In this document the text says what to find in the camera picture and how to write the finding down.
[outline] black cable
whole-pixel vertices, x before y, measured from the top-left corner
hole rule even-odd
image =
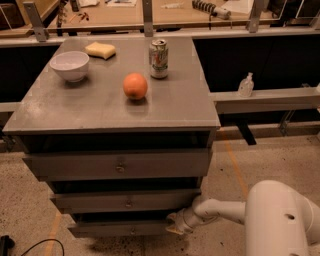
[[[57,239],[45,239],[40,241],[39,243],[36,243],[35,245],[31,246],[28,250],[26,250],[24,253],[21,254],[21,256],[25,256],[29,251],[31,251],[34,247],[38,246],[39,244],[42,244],[44,242],[48,242],[48,241],[55,241],[57,243],[59,243],[61,245],[61,249],[62,249],[62,256],[64,256],[64,247],[63,244],[57,240]]]

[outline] white bowl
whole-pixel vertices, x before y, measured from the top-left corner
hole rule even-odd
[[[78,82],[88,73],[89,56],[80,51],[64,52],[50,60],[50,67],[64,80]]]

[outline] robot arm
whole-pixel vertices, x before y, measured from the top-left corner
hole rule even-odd
[[[308,256],[320,241],[320,208],[292,188],[262,181],[243,202],[196,197],[192,206],[168,216],[168,231],[187,234],[218,217],[244,224],[246,256]]]

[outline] aluminum can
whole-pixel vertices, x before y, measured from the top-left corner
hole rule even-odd
[[[153,40],[149,47],[150,75],[165,78],[168,75],[168,45],[166,40]]]

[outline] white bottle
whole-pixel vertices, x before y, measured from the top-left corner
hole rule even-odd
[[[241,97],[248,98],[251,96],[254,86],[252,75],[253,74],[249,72],[248,76],[241,81],[238,89],[238,93]]]

